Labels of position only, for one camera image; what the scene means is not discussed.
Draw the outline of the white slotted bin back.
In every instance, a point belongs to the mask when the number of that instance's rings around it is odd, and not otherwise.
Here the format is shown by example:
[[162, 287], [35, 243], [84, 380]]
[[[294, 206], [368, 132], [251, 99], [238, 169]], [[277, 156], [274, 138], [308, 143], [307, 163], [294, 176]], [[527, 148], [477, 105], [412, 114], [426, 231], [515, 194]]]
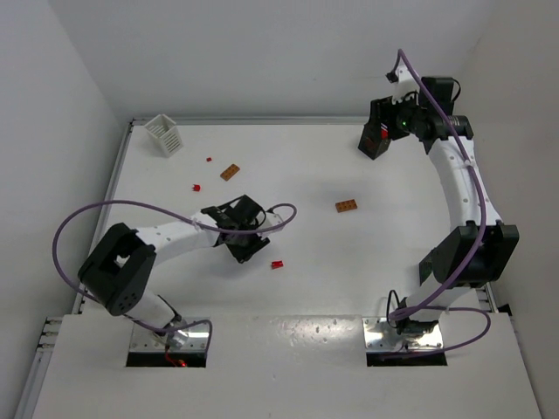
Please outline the white slotted bin back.
[[161, 149], [167, 158], [183, 147], [183, 140], [177, 124], [167, 115], [158, 114], [144, 125], [149, 138]]

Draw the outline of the black slotted bin right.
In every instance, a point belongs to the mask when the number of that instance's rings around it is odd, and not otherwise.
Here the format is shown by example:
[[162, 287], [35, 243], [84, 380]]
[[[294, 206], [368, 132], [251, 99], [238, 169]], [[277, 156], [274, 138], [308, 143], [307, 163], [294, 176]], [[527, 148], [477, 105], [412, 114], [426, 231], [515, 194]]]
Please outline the black slotted bin right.
[[426, 255], [418, 264], [419, 283], [423, 284], [432, 274], [432, 257]]

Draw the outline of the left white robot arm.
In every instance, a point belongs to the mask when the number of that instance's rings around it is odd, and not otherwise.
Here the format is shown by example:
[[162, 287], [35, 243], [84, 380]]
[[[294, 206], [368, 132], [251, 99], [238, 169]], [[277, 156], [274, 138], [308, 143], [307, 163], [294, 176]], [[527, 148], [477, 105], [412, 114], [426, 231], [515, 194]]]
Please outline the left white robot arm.
[[186, 253], [227, 247], [243, 264], [270, 243], [283, 219], [249, 196], [199, 210], [188, 222], [132, 229], [111, 226], [79, 269], [80, 282], [114, 317], [127, 316], [163, 330], [183, 323], [165, 299], [147, 289], [153, 269]]

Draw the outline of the black slotted bin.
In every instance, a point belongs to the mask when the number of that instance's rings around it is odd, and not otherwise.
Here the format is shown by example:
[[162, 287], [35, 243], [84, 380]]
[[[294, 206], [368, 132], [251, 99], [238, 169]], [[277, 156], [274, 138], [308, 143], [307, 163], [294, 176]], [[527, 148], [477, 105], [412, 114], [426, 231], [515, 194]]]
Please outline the black slotted bin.
[[375, 160], [384, 154], [389, 146], [388, 130], [383, 124], [373, 125], [368, 123], [363, 127], [358, 149], [371, 160]]
[[419, 283], [423, 284], [432, 274], [432, 257], [426, 255], [418, 264]]

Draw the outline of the orange lego plate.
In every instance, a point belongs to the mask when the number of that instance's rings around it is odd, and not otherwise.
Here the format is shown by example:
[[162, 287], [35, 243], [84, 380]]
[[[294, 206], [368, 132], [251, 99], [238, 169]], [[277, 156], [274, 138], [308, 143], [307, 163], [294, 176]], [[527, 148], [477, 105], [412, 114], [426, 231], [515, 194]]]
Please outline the orange lego plate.
[[220, 174], [220, 177], [224, 181], [228, 182], [235, 174], [239, 172], [239, 170], [239, 166], [237, 166], [236, 164], [232, 164]]
[[356, 201], [354, 199], [351, 199], [351, 200], [336, 203], [335, 208], [338, 213], [342, 213], [350, 210], [356, 210], [358, 206]]

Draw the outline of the orange lego plate right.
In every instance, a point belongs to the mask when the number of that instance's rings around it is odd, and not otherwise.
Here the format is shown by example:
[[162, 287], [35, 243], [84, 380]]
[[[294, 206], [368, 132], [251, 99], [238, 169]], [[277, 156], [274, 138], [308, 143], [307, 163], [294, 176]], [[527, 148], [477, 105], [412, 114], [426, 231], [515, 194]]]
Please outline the orange lego plate right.
[[356, 201], [354, 199], [351, 199], [351, 200], [336, 203], [335, 208], [338, 213], [342, 213], [350, 210], [356, 210], [358, 206]]

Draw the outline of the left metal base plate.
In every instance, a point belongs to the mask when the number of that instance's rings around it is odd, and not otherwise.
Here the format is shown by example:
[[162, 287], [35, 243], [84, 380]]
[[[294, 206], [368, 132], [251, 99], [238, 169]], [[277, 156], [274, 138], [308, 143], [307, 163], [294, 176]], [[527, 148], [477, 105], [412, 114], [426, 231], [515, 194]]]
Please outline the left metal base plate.
[[182, 329], [172, 335], [155, 333], [139, 325], [133, 325], [129, 342], [130, 353], [162, 354], [165, 347], [173, 354], [203, 353], [210, 338], [210, 325], [207, 319], [185, 318], [171, 322], [171, 327]]

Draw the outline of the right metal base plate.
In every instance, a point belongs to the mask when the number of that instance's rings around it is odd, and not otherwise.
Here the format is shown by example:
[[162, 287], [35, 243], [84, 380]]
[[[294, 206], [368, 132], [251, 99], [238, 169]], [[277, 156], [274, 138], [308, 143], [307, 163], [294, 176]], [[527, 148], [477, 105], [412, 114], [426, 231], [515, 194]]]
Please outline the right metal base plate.
[[363, 317], [362, 327], [368, 354], [406, 354], [444, 347], [438, 324], [431, 331], [405, 333], [390, 326], [385, 317]]

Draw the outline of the metal base plate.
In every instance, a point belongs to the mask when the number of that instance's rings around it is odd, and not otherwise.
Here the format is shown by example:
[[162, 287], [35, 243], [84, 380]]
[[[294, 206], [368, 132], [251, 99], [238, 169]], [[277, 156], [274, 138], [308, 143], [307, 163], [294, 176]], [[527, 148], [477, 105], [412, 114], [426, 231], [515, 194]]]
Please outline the metal base plate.
[[368, 354], [406, 354], [444, 347], [438, 324], [431, 331], [405, 333], [390, 326], [385, 317], [363, 317], [362, 327]]
[[203, 353], [210, 338], [210, 325], [207, 319], [185, 318], [171, 322], [171, 327], [182, 329], [172, 335], [155, 333], [139, 325], [133, 325], [129, 342], [130, 353], [162, 354], [165, 347], [173, 354]]

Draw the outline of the black slotted bin back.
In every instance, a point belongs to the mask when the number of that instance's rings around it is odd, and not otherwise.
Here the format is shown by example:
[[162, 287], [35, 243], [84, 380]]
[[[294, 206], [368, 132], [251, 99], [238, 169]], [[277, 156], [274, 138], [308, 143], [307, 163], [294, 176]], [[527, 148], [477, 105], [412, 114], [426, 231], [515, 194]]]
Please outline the black slotted bin back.
[[388, 130], [383, 124], [373, 125], [368, 123], [363, 127], [358, 149], [371, 160], [375, 160], [384, 154], [389, 146]]

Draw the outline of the orange lego plate left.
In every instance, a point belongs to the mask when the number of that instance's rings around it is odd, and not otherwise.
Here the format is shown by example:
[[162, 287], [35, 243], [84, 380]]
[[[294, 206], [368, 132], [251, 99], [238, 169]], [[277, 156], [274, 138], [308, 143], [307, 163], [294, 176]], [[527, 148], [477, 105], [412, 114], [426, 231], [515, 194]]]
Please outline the orange lego plate left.
[[239, 170], [239, 166], [237, 166], [236, 164], [232, 164], [220, 174], [220, 177], [224, 181], [228, 182], [235, 174], [239, 172]]

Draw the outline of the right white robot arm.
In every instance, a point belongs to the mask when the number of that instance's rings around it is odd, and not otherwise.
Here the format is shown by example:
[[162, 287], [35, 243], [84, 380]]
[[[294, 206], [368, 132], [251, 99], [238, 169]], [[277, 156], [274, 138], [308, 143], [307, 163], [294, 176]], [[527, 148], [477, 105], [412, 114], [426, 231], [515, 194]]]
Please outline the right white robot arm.
[[459, 82], [415, 80], [404, 65], [387, 79], [394, 93], [371, 101], [358, 148], [375, 160], [393, 141], [415, 136], [437, 171], [450, 217], [449, 234], [418, 265], [418, 290], [387, 316], [398, 333], [419, 335], [431, 331], [468, 290], [500, 278], [520, 233], [491, 203], [476, 163], [472, 125], [453, 112]]

